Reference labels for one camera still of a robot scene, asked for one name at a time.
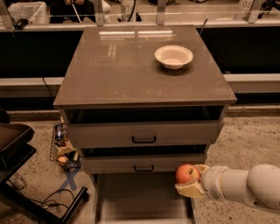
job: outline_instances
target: cable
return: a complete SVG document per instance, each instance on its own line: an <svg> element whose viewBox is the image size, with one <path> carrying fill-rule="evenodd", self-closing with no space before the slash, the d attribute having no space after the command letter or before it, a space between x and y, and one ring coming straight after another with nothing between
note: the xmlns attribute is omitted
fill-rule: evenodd
<svg viewBox="0 0 280 224"><path fill-rule="evenodd" d="M131 20L132 16L133 16L133 13L134 13L134 10L135 10L135 7L136 7L136 4L137 4L137 0L134 0L134 3L133 3L133 8L132 8L132 11L130 13L130 16L129 16L129 19L128 19L128 22Z"/></svg>
<svg viewBox="0 0 280 224"><path fill-rule="evenodd" d="M47 88L47 91L49 92L50 97L54 100L54 97L52 96L51 89L50 89L50 87L46 84L45 77L42 77L42 80L43 80L43 82L45 83L45 86L46 86L46 88Z"/></svg>
<svg viewBox="0 0 280 224"><path fill-rule="evenodd" d="M13 39L17 42L17 44L22 48L22 52L26 55L26 57L32 62L33 65L35 65L35 68L37 68L37 62L36 60L30 55L28 54L28 51L26 51L26 48L19 42L19 40L16 38L15 36L15 32L13 31L11 33L11 36L13 37ZM50 97L52 98L52 100L54 100L54 97L52 96L52 92L51 92L51 89L49 88L49 86L46 84L46 81L45 81L45 77L42 76L42 80L45 84L45 87L47 88L47 91L50 95Z"/></svg>
<svg viewBox="0 0 280 224"><path fill-rule="evenodd" d="M208 18L204 21L204 23L203 23L203 25L202 25L202 27L201 27L201 31L200 31L200 33L199 33L200 36L201 36L201 34L202 34L202 32L203 32L203 29L204 29L204 27L205 27L207 21L208 21Z"/></svg>

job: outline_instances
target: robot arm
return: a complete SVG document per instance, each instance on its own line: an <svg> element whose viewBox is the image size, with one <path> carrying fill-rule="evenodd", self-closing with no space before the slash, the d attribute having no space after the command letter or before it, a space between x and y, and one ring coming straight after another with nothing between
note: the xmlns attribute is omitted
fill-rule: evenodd
<svg viewBox="0 0 280 224"><path fill-rule="evenodd" d="M204 169L200 181L176 184L175 187L187 197L207 195L211 200L232 200L255 209L280 213L280 169L269 164L259 164L250 171L216 165Z"/></svg>

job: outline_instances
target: drawer handle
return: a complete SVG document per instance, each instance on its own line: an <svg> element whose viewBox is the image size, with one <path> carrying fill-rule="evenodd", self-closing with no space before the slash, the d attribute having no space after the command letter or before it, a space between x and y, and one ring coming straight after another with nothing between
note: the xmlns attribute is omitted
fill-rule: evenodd
<svg viewBox="0 0 280 224"><path fill-rule="evenodd" d="M156 141L156 136L154 136L154 139L135 139L134 137L132 137L132 142L134 144L154 144Z"/></svg>
<svg viewBox="0 0 280 224"><path fill-rule="evenodd" d="M147 168L137 168L136 166L134 166L134 171L135 172L153 172L154 171L154 165L151 165L149 169Z"/></svg>

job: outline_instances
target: drawer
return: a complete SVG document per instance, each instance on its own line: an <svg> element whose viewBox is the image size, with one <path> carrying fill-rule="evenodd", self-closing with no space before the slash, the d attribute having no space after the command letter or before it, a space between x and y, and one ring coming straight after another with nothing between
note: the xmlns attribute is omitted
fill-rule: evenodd
<svg viewBox="0 0 280 224"><path fill-rule="evenodd" d="M175 144L213 144L223 122L135 122L68 124L76 148L137 147Z"/></svg>
<svg viewBox="0 0 280 224"><path fill-rule="evenodd" d="M96 223L195 223L190 199L178 194L174 172L100 174Z"/></svg>
<svg viewBox="0 0 280 224"><path fill-rule="evenodd" d="M87 174L174 172L183 163L204 164L207 145L87 149L80 161Z"/></svg>

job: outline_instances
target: white bowl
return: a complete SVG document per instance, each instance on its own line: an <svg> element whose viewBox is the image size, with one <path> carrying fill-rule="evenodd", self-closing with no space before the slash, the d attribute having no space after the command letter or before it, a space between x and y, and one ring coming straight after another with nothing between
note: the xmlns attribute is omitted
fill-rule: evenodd
<svg viewBox="0 0 280 224"><path fill-rule="evenodd" d="M168 69L180 69L191 62L193 53L179 45L166 45L155 51L156 59Z"/></svg>

